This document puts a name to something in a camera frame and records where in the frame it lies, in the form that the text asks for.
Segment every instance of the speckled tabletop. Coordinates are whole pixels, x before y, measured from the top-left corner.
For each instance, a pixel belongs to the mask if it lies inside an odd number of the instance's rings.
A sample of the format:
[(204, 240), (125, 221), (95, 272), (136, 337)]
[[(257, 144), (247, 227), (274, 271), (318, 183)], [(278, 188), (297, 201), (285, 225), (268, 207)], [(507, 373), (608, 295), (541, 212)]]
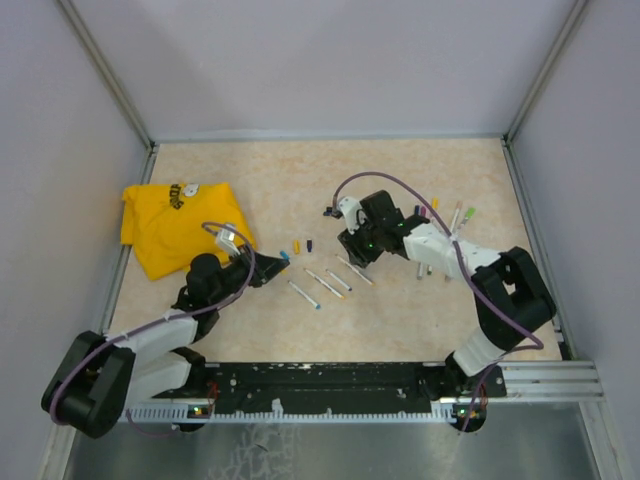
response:
[[(417, 265), (383, 255), (367, 268), (371, 287), (335, 258), (343, 221), (322, 216), (336, 187), (363, 170), (390, 173), (426, 198), (437, 196), (449, 222), (456, 202), (477, 212), (464, 237), (485, 247), (529, 249), (498, 139), (341, 140), (167, 144), (160, 147), (151, 183), (229, 182), (261, 253), (291, 255), (291, 266), (266, 286), (248, 289), (221, 312), (207, 337), (191, 348), (209, 361), (434, 361), (455, 350), (477, 326), (473, 296), (442, 274), (416, 279)], [(388, 190), (405, 215), (414, 199), (381, 178), (348, 185), (362, 198)], [(301, 253), (293, 255), (298, 239)], [(304, 248), (313, 239), (313, 252)], [(353, 287), (340, 300), (304, 273), (329, 268)], [(322, 304), (314, 310), (287, 284), (293, 280)], [(340, 286), (330, 278), (329, 283)], [(131, 254), (111, 331), (154, 320), (175, 301), (184, 272), (150, 282)], [(546, 347), (518, 360), (558, 360), (551, 323), (538, 331)]]

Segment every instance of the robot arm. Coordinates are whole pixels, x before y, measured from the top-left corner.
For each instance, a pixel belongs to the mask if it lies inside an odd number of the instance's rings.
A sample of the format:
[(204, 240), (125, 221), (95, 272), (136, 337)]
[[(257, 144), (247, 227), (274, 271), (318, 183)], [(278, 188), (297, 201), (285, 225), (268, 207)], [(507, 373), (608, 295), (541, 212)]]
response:
[[(344, 197), (338, 213), (347, 228), (338, 240), (349, 261), (365, 268), (384, 252), (431, 265), (451, 278), (464, 280), (452, 240), (419, 215), (405, 218), (384, 190), (361, 201)], [(549, 321), (555, 304), (531, 256), (514, 247), (497, 252), (458, 240), (471, 281), (500, 311), (529, 332)], [(446, 360), (449, 381), (469, 384), (487, 366), (525, 337), (504, 323), (476, 296), (479, 327)]]
[[(228, 240), (227, 235), (219, 235), (217, 243), (224, 245)], [(164, 315), (165, 319), (181, 318), (110, 345), (73, 378), (57, 404), (60, 421), (98, 438), (115, 425), (125, 409), (140, 401), (168, 390), (201, 388), (205, 359), (186, 346), (207, 335), (220, 313), (217, 309), (198, 312), (238, 292), (250, 271), (248, 248), (238, 249), (232, 240), (227, 245), (232, 256), (225, 268), (211, 254), (199, 255), (191, 262), (187, 285)], [(254, 255), (255, 267), (249, 281), (252, 287), (266, 284), (289, 265), (281, 258)], [(62, 382), (110, 338), (91, 331), (76, 337), (42, 397), (45, 411), (50, 412)]]

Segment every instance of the gray wall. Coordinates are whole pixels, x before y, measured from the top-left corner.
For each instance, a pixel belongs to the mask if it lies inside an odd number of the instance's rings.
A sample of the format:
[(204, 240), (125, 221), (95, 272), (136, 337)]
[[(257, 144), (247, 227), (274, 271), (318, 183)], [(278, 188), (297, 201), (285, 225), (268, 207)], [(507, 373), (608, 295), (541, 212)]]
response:
[(567, 321), (640, 475), (640, 2), (595, 0), (515, 149)]
[(51, 0), (0, 2), (0, 476), (36, 476), (40, 396), (95, 324), (144, 149)]
[(152, 137), (500, 134), (573, 0), (75, 0)]

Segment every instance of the yellow cloth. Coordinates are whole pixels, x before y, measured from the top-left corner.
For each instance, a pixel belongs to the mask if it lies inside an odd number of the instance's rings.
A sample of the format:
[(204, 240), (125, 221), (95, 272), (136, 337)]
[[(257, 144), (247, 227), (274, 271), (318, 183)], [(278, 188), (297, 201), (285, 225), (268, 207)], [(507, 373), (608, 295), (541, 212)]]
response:
[[(125, 189), (120, 241), (133, 251), (151, 280), (188, 267), (201, 253), (229, 260), (202, 228), (203, 222), (232, 223), (255, 248), (247, 221), (228, 183), (134, 185)], [(234, 239), (236, 245), (244, 242)]]

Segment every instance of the white marker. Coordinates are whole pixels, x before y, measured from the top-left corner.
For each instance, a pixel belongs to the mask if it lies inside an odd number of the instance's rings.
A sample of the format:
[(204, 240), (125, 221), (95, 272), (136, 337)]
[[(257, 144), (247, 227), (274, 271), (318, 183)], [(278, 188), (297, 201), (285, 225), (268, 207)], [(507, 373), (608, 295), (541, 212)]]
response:
[(340, 285), (342, 285), (344, 288), (346, 288), (348, 291), (353, 290), (349, 284), (347, 282), (345, 282), (344, 280), (342, 280), (339, 276), (337, 276), (335, 273), (333, 273), (331, 270), (329, 270), (328, 268), (324, 269), (325, 272), (327, 272), (331, 278), (333, 278), (336, 282), (338, 282)]
[(316, 302), (313, 298), (311, 298), (309, 295), (307, 295), (307, 293), (302, 290), (299, 286), (297, 286), (295, 283), (293, 283), (291, 280), (289, 280), (289, 285), (291, 285), (291, 287), (298, 292), (300, 295), (302, 295), (302, 297), (309, 302), (311, 305), (313, 305), (313, 308), (315, 308), (316, 310), (320, 310), (320, 304), (318, 302)]
[(453, 218), (451, 219), (451, 225), (449, 230), (453, 233), (456, 231), (456, 223), (458, 223), (458, 217), (460, 216), (460, 209), (462, 208), (462, 202), (456, 203), (456, 210), (453, 212)]
[[(431, 206), (433, 207), (433, 210), (437, 210), (438, 209), (438, 197), (433, 197), (431, 199)], [(427, 265), (427, 275), (431, 275), (433, 273), (433, 267), (431, 265)]]
[[(421, 217), (425, 217), (425, 218), (427, 218), (427, 207), (425, 207), (424, 205), (422, 205), (422, 206), (420, 207), (420, 209), (419, 209), (419, 210), (420, 210), (420, 216), (421, 216)], [(426, 267), (425, 267), (425, 264), (424, 264), (424, 263), (420, 262), (420, 263), (418, 264), (418, 275), (416, 276), (416, 278), (417, 278), (418, 280), (422, 280), (422, 277), (424, 277), (424, 269), (425, 269), (425, 268), (426, 268)]]
[(320, 285), (322, 285), (324, 288), (326, 288), (327, 290), (329, 290), (331, 293), (333, 293), (336, 297), (338, 298), (344, 298), (344, 295), (342, 295), (339, 291), (337, 291), (335, 288), (333, 288), (331, 285), (329, 285), (327, 282), (325, 282), (323, 279), (321, 279), (319, 276), (317, 276), (315, 273), (313, 273), (311, 270), (309, 270), (308, 268), (304, 268), (303, 269), (305, 272), (307, 272), (309, 275), (311, 275), (312, 278), (314, 278), (315, 280), (318, 281), (318, 283)]
[(372, 287), (375, 285), (375, 283), (373, 283), (371, 280), (369, 280), (367, 277), (365, 277), (363, 275), (363, 273), (358, 270), (356, 267), (354, 267), (353, 265), (351, 265), (349, 262), (347, 262), (344, 258), (342, 258), (340, 255), (336, 255), (336, 257), (338, 258), (338, 260), (340, 260), (342, 263), (344, 263), (347, 267), (349, 267), (353, 273), (355, 273), (356, 275), (358, 275), (361, 279), (363, 279), (365, 282), (367, 282), (369, 285), (371, 285)]

